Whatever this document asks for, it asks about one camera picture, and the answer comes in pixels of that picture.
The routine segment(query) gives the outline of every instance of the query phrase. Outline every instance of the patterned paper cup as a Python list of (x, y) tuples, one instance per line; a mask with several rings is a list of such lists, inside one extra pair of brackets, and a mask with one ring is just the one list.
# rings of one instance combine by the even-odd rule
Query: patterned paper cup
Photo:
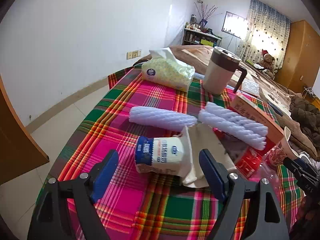
[(289, 157), (292, 160), (299, 158), (299, 155), (291, 149), (288, 141), (291, 136), (291, 131), (288, 127), (284, 128), (284, 138), (280, 141), (280, 143), (271, 149), (270, 154), (268, 156), (268, 162), (272, 166), (283, 165), (283, 160), (286, 157)]

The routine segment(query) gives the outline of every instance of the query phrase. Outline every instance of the baseboard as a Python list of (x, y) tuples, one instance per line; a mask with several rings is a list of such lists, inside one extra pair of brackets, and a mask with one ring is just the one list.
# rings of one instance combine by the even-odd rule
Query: baseboard
[(71, 96), (63, 99), (47, 111), (45, 111), (43, 114), (38, 116), (36, 119), (34, 119), (30, 124), (26, 126), (26, 129), (29, 133), (33, 133), (35, 130), (37, 130), (41, 125), (43, 125), (45, 122), (50, 120), (52, 117), (60, 113), (63, 109), (67, 108), (68, 106), (71, 106), (76, 101), (80, 100), (81, 98), (86, 97), (87, 95), (90, 95), (91, 93), (95, 92), (96, 90), (103, 88), (105, 86), (109, 85), (108, 83), (108, 77), (105, 77), (95, 83), (92, 83), (91, 85), (77, 91), (76, 93), (72, 94)]

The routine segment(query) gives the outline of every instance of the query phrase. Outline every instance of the silver screw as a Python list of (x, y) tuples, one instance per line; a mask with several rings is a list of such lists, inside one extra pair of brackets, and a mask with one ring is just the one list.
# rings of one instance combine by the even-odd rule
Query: silver screw
[(51, 178), (48, 180), (49, 184), (54, 184), (56, 181), (56, 178)]
[(87, 177), (89, 177), (89, 174), (86, 172), (80, 174), (81, 179), (86, 179)]
[(230, 174), (229, 174), (229, 177), (230, 177), (231, 179), (238, 179), (238, 178), (239, 178), (238, 174), (236, 174), (236, 173), (230, 173)]
[(262, 183), (268, 185), (270, 182), (268, 179), (264, 178), (262, 179)]

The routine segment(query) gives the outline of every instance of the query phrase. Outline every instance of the red hat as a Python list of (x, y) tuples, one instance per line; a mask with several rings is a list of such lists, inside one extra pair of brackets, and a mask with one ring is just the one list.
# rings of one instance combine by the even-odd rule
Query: red hat
[(262, 50), (262, 55), (264, 57), (264, 55), (269, 54), (267, 50)]

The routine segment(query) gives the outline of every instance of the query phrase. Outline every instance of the heart patterned curtain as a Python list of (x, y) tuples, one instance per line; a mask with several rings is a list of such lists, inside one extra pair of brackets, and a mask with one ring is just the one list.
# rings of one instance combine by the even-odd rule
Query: heart patterned curtain
[(247, 35), (236, 54), (243, 61), (258, 63), (263, 59), (262, 50), (275, 58), (275, 72), (282, 67), (287, 48), (291, 21), (267, 4), (251, 0)]

